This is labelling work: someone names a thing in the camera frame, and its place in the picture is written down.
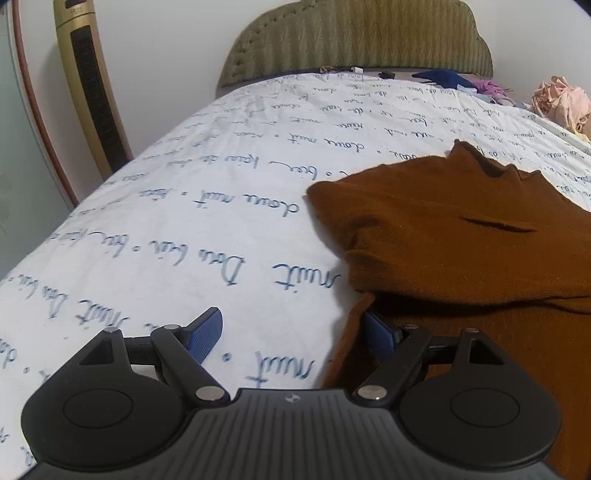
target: bed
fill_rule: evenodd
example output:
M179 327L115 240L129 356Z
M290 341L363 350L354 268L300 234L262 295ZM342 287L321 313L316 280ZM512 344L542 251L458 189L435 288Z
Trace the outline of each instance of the bed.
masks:
M307 0L255 20L220 76L245 84L115 173L0 281L2 478L34 463L27 398L106 326L142 336L217 306L223 335L204 366L225 388L319 386L358 294L307 202L312 182L445 155L459 138L591 210L591 150L563 128L326 65L492 75L455 0Z

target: metal screw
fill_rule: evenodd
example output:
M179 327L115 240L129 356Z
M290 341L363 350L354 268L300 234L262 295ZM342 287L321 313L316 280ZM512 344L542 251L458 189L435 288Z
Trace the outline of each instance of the metal screw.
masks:
M381 385L364 385L357 390L357 395L366 400L381 400L388 395L388 390Z
M225 394L226 391L223 388L216 387L215 385L198 388L195 392L197 398L204 401L221 400Z

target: gold tower fan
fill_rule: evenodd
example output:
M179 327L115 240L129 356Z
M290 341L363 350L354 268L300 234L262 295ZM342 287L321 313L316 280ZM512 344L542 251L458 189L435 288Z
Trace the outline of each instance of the gold tower fan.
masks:
M103 179L133 157L117 111L92 0L54 0L57 41L82 130Z

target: pile of clothes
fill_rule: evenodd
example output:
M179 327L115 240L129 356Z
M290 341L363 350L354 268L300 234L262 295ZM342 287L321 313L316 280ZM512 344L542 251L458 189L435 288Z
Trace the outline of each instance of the pile of clothes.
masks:
M501 88L492 80L466 80L453 70L435 69L426 72L419 72L413 75L415 78L427 79L443 88L453 88L464 93L478 97L486 103L497 103L498 105L517 106L512 99L507 96L505 89Z
M531 111L591 142L591 100L581 87L569 85L564 77L553 76L534 91Z

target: black device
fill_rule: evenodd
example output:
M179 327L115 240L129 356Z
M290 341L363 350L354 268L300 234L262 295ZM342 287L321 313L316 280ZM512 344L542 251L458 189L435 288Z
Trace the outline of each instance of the black device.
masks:
M149 337L100 332L27 401L38 464L23 479L558 479L544 463L556 403L483 332L436 337L368 311L381 363L352 395L240 389L231 400L200 365L221 322L211 308ZM434 364L452 366L425 380Z

